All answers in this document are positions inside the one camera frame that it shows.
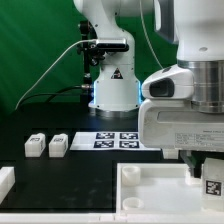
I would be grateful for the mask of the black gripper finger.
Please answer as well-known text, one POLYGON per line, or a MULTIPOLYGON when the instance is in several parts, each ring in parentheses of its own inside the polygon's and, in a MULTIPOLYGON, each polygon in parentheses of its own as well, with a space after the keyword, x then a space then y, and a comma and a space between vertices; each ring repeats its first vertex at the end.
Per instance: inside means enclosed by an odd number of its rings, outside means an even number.
POLYGON ((190 176, 193 178, 200 178, 202 174, 202 164, 204 161, 201 153, 197 151, 181 150, 180 157, 188 166, 190 176))

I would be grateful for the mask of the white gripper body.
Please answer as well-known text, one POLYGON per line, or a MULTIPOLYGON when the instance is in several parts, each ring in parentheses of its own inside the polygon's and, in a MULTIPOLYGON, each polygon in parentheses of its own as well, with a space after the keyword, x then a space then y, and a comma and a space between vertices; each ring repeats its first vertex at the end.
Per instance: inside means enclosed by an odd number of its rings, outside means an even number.
POLYGON ((200 113, 184 101, 146 99, 138 132, 147 148, 224 152, 224 114, 200 113))

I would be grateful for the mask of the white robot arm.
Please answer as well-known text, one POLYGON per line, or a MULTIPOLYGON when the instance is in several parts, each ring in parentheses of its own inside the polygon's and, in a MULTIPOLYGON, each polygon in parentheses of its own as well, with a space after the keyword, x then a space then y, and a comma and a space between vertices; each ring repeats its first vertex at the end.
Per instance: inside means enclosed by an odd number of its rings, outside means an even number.
POLYGON ((224 0, 73 0, 96 31, 104 60, 89 108, 137 112, 141 143, 181 158, 199 176, 209 152, 224 154, 224 0), (177 44, 177 62, 139 82, 134 40, 115 19, 155 13, 155 29, 177 44))

